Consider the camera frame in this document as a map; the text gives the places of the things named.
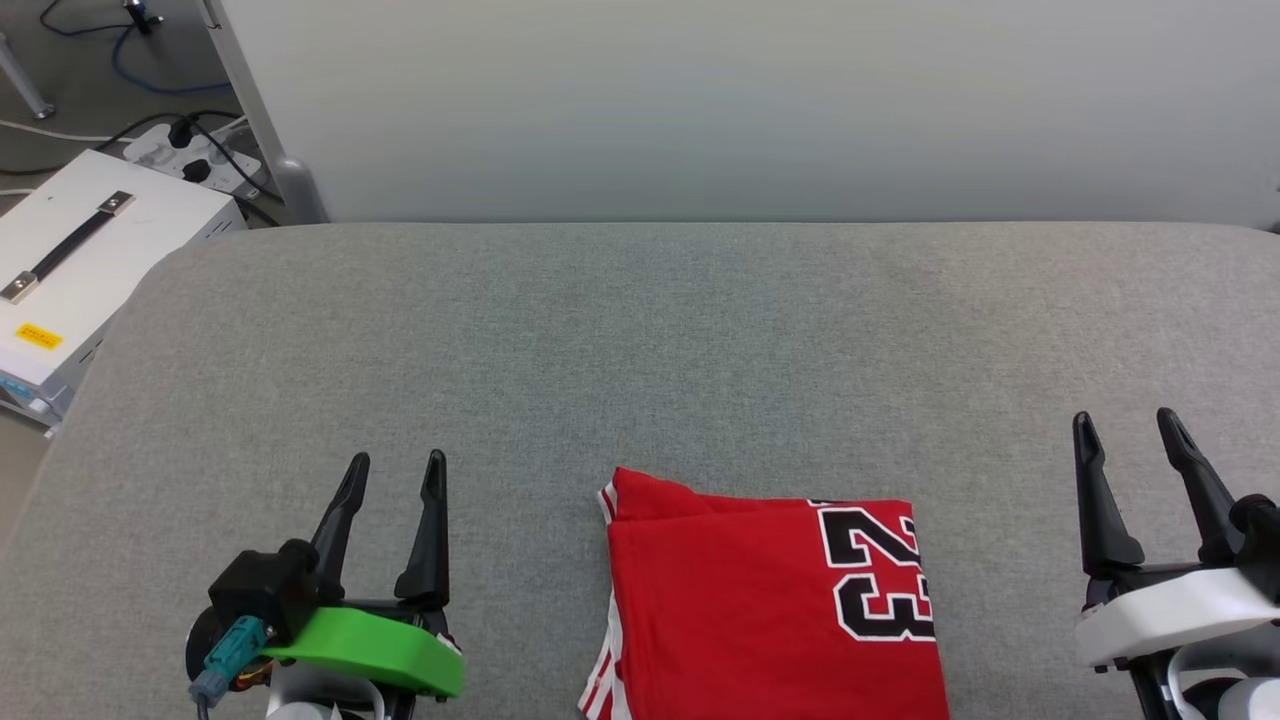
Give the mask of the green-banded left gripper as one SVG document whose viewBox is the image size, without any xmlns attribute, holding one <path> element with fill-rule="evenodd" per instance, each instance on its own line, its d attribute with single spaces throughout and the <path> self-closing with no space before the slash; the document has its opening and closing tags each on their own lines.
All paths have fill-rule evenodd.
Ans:
<svg viewBox="0 0 1280 720">
<path fill-rule="evenodd" d="M 342 601 L 340 575 L 355 515 L 367 488 L 370 456 L 356 454 L 314 533 L 314 577 L 321 601 Z M 220 598 L 211 611 L 223 632 L 205 644 L 189 641 L 189 694 L 220 700 L 253 676 L 261 660 L 305 664 L 394 688 L 454 698 L 465 661 L 444 607 L 451 600 L 447 459 L 434 448 L 419 497 L 421 512 L 410 559 L 390 603 L 321 605 L 316 600 Z M 204 648 L 201 657 L 195 651 Z"/>
</svg>

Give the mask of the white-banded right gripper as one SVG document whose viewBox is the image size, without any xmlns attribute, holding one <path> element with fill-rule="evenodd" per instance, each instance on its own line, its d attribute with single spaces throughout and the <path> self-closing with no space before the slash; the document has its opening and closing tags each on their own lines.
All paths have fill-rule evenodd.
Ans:
<svg viewBox="0 0 1280 720">
<path fill-rule="evenodd" d="M 1179 415 L 1157 411 L 1170 465 L 1183 479 L 1199 532 L 1202 564 L 1230 566 L 1244 534 L 1230 519 L 1235 500 Z M 1075 624 L 1075 660 L 1085 667 L 1175 650 L 1277 620 L 1277 584 L 1238 568 L 1189 562 L 1143 568 L 1105 474 L 1105 448 L 1091 415 L 1071 420 L 1085 603 Z"/>
</svg>

